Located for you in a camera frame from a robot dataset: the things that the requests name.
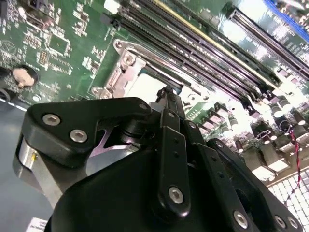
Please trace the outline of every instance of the motherboard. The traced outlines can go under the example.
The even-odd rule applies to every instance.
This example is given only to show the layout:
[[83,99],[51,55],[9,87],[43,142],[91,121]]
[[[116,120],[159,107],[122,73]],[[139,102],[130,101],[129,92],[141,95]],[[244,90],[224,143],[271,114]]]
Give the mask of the motherboard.
[[306,4],[0,0],[0,99],[150,103],[170,86],[205,140],[221,139],[259,179],[278,180],[308,160]]

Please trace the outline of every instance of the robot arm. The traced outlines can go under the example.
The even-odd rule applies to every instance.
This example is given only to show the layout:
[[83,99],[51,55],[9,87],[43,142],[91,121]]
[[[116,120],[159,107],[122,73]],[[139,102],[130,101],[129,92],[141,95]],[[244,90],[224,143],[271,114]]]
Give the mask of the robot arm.
[[[88,176],[90,156],[139,150]],[[37,104],[25,115],[16,174],[55,208],[46,232],[301,232],[224,143],[203,140],[168,87],[138,98]]]

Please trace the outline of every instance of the black dimm slot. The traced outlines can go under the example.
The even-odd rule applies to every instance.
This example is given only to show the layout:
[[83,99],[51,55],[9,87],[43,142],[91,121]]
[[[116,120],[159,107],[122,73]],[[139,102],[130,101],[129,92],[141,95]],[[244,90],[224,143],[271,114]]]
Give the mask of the black dimm slot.
[[163,34],[166,36],[166,38],[168,38],[169,43],[172,46],[175,46],[177,44],[178,47],[181,47],[182,51],[180,52],[183,53],[183,51],[185,51],[187,53],[186,57],[188,56],[195,57],[195,59],[197,59],[196,62],[200,66],[202,66],[202,68],[206,67],[208,70],[212,71],[213,73],[216,73],[217,75],[221,75],[221,76],[224,76],[225,78],[228,78],[228,80],[231,83],[233,83],[234,85],[236,85],[243,91],[247,92],[248,95],[250,95],[250,93],[256,92],[255,89],[246,86],[245,84],[243,84],[241,81],[238,80],[238,77],[231,75],[229,72],[227,72],[224,69],[221,69],[221,67],[217,66],[211,60],[205,60],[205,58],[201,54],[199,54],[198,51],[192,51],[192,50],[186,49],[184,46],[182,46],[181,41],[177,40],[176,37],[173,37],[171,33],[165,31],[165,28],[162,27],[162,25],[159,25],[157,22],[155,22],[151,18],[148,18],[147,16],[143,15],[142,12],[139,12],[136,9],[131,9],[131,8],[129,9],[129,12],[131,13],[129,14],[129,16],[135,19],[136,21],[138,21],[139,23],[146,25],[148,27],[147,30],[156,29],[160,34]]
[[145,31],[137,31],[137,27],[138,25],[136,24],[130,24],[128,21],[124,20],[122,22],[122,26],[124,28],[126,28],[128,31],[130,31],[132,34],[135,34],[136,36],[138,36],[139,38],[143,39],[145,42],[149,43],[151,42],[153,46],[160,47],[159,50],[161,50],[161,52],[167,53],[171,58],[174,59],[174,61],[178,62],[176,63],[178,66],[180,67],[185,67],[183,68],[183,70],[185,70],[185,72],[187,74],[189,74],[190,76],[196,77],[198,76],[198,79],[196,79],[197,81],[199,80],[206,80],[208,83],[211,83],[212,85],[214,85],[215,87],[217,87],[218,89],[220,89],[221,91],[225,92],[226,94],[228,94],[229,96],[231,96],[232,98],[240,101],[240,102],[246,102],[247,99],[246,97],[244,97],[240,91],[232,88],[231,86],[225,86],[224,84],[220,83],[215,76],[206,73],[206,72],[201,72],[199,70],[198,67],[195,67],[195,65],[191,64],[190,62],[184,62],[182,59],[179,59],[180,54],[175,53],[174,51],[172,51],[170,48],[158,43],[158,39],[152,37],[151,35],[145,33]]
[[286,65],[298,73],[305,80],[309,80],[309,67],[297,58],[292,52],[286,49],[277,40],[271,37],[266,31],[264,31],[255,22],[249,19],[242,11],[235,6],[226,6],[228,12],[225,14],[228,19],[242,28],[245,32],[250,34],[252,38],[258,39],[258,41],[267,49],[272,51],[278,57],[285,61]]
[[167,14],[163,9],[161,9],[156,4],[152,3],[152,1],[144,2],[143,0],[137,0],[137,2],[143,6],[145,9],[148,9],[150,11],[156,12],[158,15],[160,15],[163,19],[165,19],[168,23],[173,25],[174,27],[180,29],[182,32],[186,34],[186,36],[190,36],[191,38],[194,38],[194,40],[201,44],[201,46],[205,47],[208,51],[210,51],[212,54],[218,54],[219,58],[222,62],[226,63],[228,66],[231,66],[233,69],[236,70],[240,75],[244,76],[245,78],[251,80],[256,85],[264,85],[264,83],[256,77],[253,73],[250,73],[248,70],[246,70],[244,67],[241,67],[237,62],[227,57],[226,54],[219,51],[216,47],[214,47],[211,43],[203,40],[200,36],[196,35],[194,32],[192,32],[190,29],[188,29],[186,26],[184,26],[182,23],[178,22],[175,18]]

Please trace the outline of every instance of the black plastic bracket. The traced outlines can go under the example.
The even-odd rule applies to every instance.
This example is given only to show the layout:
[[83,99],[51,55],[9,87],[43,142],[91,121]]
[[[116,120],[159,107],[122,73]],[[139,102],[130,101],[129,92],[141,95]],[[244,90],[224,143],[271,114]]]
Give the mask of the black plastic bracket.
[[[97,132],[113,130],[119,122],[142,119],[151,114],[148,104],[139,98],[71,101],[33,105],[25,114],[22,134],[31,147],[67,167],[85,164],[97,145]],[[43,116],[60,118],[56,126],[43,122]],[[84,143],[70,138],[72,130],[87,134]]]

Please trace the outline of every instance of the ram slot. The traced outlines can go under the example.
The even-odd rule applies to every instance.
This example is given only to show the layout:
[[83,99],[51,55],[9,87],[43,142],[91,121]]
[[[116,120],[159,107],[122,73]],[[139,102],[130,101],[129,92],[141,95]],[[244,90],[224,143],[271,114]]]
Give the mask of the ram slot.
[[143,6],[144,8],[149,9],[152,12],[155,12],[158,16],[165,19],[168,23],[172,25],[177,25],[178,28],[195,38],[197,42],[201,43],[202,45],[209,46],[212,51],[221,53],[222,56],[225,57],[226,61],[231,60],[234,64],[236,63],[238,64],[238,66],[240,65],[242,69],[245,69],[250,73],[254,74],[256,80],[259,79],[260,81],[263,81],[263,85],[268,85],[269,87],[271,87],[270,89],[278,89],[275,85],[277,83],[273,84],[267,78],[263,77],[260,73],[258,73],[258,71],[260,70],[255,70],[250,67],[246,62],[240,60],[225,47],[217,43],[214,39],[192,26],[164,3],[160,2],[159,0],[149,0],[147,2],[143,0],[137,0],[137,2],[140,6]]
[[267,48],[273,55],[280,57],[287,67],[298,73],[304,80],[309,80],[309,67],[249,19],[242,11],[228,4],[225,6],[225,16],[242,28],[249,37],[255,39],[259,44]]
[[[220,43],[226,48],[229,49],[231,53],[233,53],[237,58],[241,59],[243,62],[250,64],[254,69],[261,73],[263,76],[267,76],[273,83],[279,84],[280,79],[273,73],[272,70],[262,65],[259,61],[255,60],[252,56],[248,55],[245,51],[239,48],[235,43],[229,40],[226,36],[224,36],[221,32],[217,31],[213,27],[211,27],[205,20],[197,15],[194,11],[192,11],[189,7],[184,5],[184,3],[180,0],[170,0],[178,9],[181,9],[184,14],[188,17],[196,20],[199,24],[201,24],[206,31],[211,32],[215,39],[220,41]],[[250,70],[244,69],[234,60],[226,59],[226,55],[217,50],[220,53],[222,59],[237,70],[241,75],[245,78],[250,79],[255,83],[259,83],[260,85],[264,85],[264,82],[261,81],[254,73],[250,72]]]
[[203,69],[209,70],[214,73],[216,76],[224,77],[228,80],[228,82],[233,83],[235,86],[240,88],[242,91],[250,95],[251,93],[255,93],[253,98],[258,98],[258,93],[253,87],[249,87],[245,85],[239,78],[235,75],[232,75],[228,71],[222,69],[218,64],[214,63],[213,60],[208,59],[205,60],[205,56],[199,53],[198,50],[187,49],[183,45],[183,41],[181,41],[177,35],[174,35],[172,31],[168,31],[167,28],[157,23],[152,18],[143,14],[142,12],[130,8],[128,13],[130,18],[142,24],[146,27],[146,31],[156,31],[160,35],[165,36],[165,41],[169,43],[172,47],[176,48],[180,53],[185,54],[186,57],[189,57],[196,65],[200,66]]
[[233,99],[239,102],[247,102],[247,97],[238,90],[236,87],[232,86],[230,83],[225,83],[218,77],[214,76],[212,73],[201,70],[198,66],[193,64],[190,59],[184,57],[182,54],[175,51],[171,46],[166,44],[164,41],[161,41],[159,38],[155,37],[150,32],[144,30],[140,27],[139,24],[136,24],[130,21],[129,18],[122,21],[122,26],[130,31],[132,34],[135,34],[137,37],[145,41],[146,43],[154,46],[157,51],[162,54],[167,54],[169,59],[173,60],[173,63],[178,67],[182,67],[186,74],[194,77],[197,81],[200,80],[206,81],[210,86],[214,86],[219,90],[225,92]]

